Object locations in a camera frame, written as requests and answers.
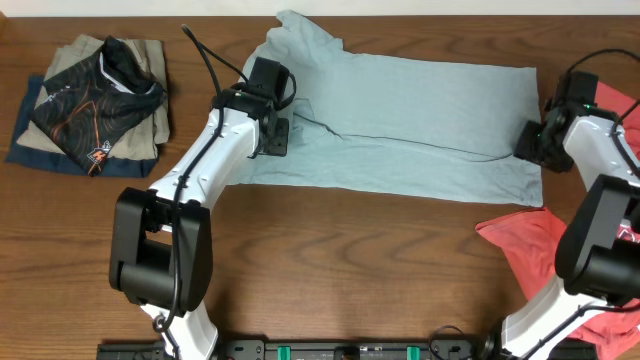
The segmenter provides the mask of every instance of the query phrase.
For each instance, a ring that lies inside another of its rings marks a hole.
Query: printed logo
[[[111,150],[111,144],[109,143],[109,140],[107,140],[104,142],[104,144],[102,144],[102,147],[95,148],[93,149],[92,152],[88,153],[87,157],[94,164],[100,164],[105,160],[110,150]]]
[[[65,87],[64,87],[64,89],[62,89],[62,90],[60,90],[60,91],[57,91],[57,92],[54,92],[53,94],[51,94],[51,95],[47,96],[47,99],[46,99],[44,102],[45,102],[45,103],[47,103],[47,102],[49,102],[49,101],[51,101],[51,100],[55,99],[55,98],[56,98],[56,96],[58,96],[58,94],[60,94],[61,92],[65,91],[66,89],[69,89],[69,88],[70,88],[70,86],[69,86],[69,85],[67,85],[67,86],[65,86]]]

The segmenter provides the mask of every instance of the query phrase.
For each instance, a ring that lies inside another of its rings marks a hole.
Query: folded clothes
[[[163,88],[167,89],[162,43],[158,40],[123,40],[135,56],[138,66],[145,76],[152,76]],[[49,66],[45,79],[68,69],[86,59],[100,48],[103,41],[87,35],[80,35],[71,45],[59,48]],[[36,106],[47,99],[46,89],[42,89]],[[127,131],[109,151],[108,157],[121,159],[144,160],[158,157],[156,144],[169,140],[168,100],[165,100],[151,116],[142,120],[136,127]],[[33,123],[18,139],[18,144],[55,153],[63,154],[40,129]]]
[[[247,162],[234,183],[542,204],[540,168],[512,156],[539,121],[535,69],[352,54],[299,14],[278,19],[244,72],[261,56],[296,76],[288,153]]]
[[[555,274],[555,253],[566,230],[548,209],[506,215],[476,226],[476,231],[504,251],[524,295],[533,298]],[[634,300],[628,306],[638,304]],[[613,360],[640,341],[640,313],[597,315],[570,337],[596,345],[601,360]]]
[[[29,126],[29,118],[34,110],[38,92],[43,82],[44,79],[42,76],[34,75],[29,78],[28,90],[20,105],[18,120],[13,130],[9,153],[5,161],[34,169],[73,175],[86,175],[83,169],[65,154],[32,149],[17,143],[18,137],[24,133]],[[157,159],[127,160],[110,158],[109,166],[106,166],[98,175],[142,178],[149,175],[157,161]]]
[[[43,86],[49,96],[31,121],[89,175],[102,171],[113,144],[166,99],[162,85],[112,37]]]

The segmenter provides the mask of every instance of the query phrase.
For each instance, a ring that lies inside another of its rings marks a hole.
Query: red cloth
[[[502,248],[527,299],[534,297],[555,274],[556,248],[565,229],[562,220],[547,208],[506,215],[476,226],[482,237]],[[640,341],[638,324],[639,312],[604,313],[570,336],[596,344],[599,358],[612,360]]]

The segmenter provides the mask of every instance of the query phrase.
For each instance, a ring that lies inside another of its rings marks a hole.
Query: green connector
[[[417,346],[407,346],[407,360],[420,360],[420,348]]]
[[[291,348],[288,346],[278,346],[278,360],[291,360]]]

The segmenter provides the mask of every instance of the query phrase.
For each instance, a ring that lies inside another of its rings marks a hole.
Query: white wall
[[[0,0],[7,16],[639,15],[640,0]]]

